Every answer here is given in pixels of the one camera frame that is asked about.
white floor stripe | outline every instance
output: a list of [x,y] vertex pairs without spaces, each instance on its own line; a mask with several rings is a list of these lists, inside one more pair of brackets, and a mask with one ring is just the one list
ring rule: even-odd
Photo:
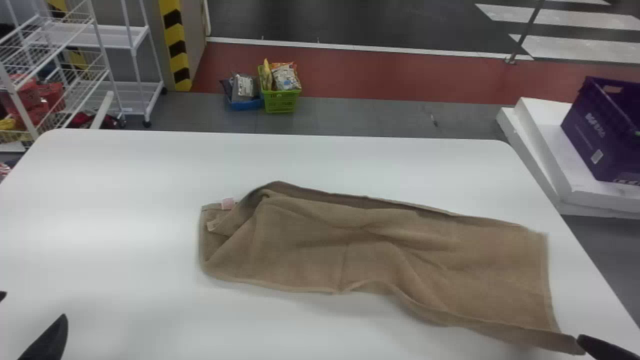
[[[528,22],[533,8],[516,6],[476,4],[491,20]],[[619,30],[640,30],[640,20],[631,15],[614,13],[569,12],[566,10],[542,9],[536,24],[579,26]]]
[[[352,51],[378,51],[381,53],[403,53],[403,54],[423,54],[423,55],[443,55],[443,56],[467,56],[473,58],[502,58],[509,54],[500,53],[479,53],[476,51],[450,51],[450,50],[432,50],[432,49],[410,49],[407,47],[386,47],[386,46],[361,46],[361,45],[342,45],[342,44],[325,44],[317,42],[294,42],[294,41],[275,41],[275,40],[254,40],[243,38],[224,38],[224,37],[207,37],[208,42],[219,42],[224,44],[246,44],[246,45],[268,45],[268,46],[285,46],[285,47],[311,47],[316,49],[337,49]],[[529,55],[518,55],[518,60],[533,60]]]
[[562,3],[583,3],[583,4],[596,4],[596,5],[610,5],[604,0],[547,0],[547,1],[559,1]]
[[[520,35],[511,35],[518,41]],[[522,47],[535,58],[640,63],[640,44],[529,35]]]

purple crate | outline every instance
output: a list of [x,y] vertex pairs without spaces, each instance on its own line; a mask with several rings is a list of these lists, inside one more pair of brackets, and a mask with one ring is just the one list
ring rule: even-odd
[[640,84],[588,76],[562,129],[596,179],[640,185]]

green basket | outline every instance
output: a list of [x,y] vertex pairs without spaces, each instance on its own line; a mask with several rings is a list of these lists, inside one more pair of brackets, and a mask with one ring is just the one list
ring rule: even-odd
[[264,65],[258,66],[260,79],[260,97],[264,99],[264,109],[268,113],[292,113],[296,109],[296,101],[301,90],[267,91],[262,83]]

brown towel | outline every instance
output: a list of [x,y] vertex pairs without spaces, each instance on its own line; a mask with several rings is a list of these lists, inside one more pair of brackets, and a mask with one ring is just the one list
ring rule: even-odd
[[202,208],[200,261],[284,291],[384,291],[431,323],[584,353],[554,318],[546,237],[508,222],[275,182]]

table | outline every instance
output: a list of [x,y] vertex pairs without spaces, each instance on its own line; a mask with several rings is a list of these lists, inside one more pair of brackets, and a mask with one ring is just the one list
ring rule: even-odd
[[273,180],[546,232],[562,330],[640,353],[639,329],[505,143],[60,129],[0,184],[0,358],[66,313],[64,359],[574,359],[433,327],[380,295],[204,275],[200,206]]

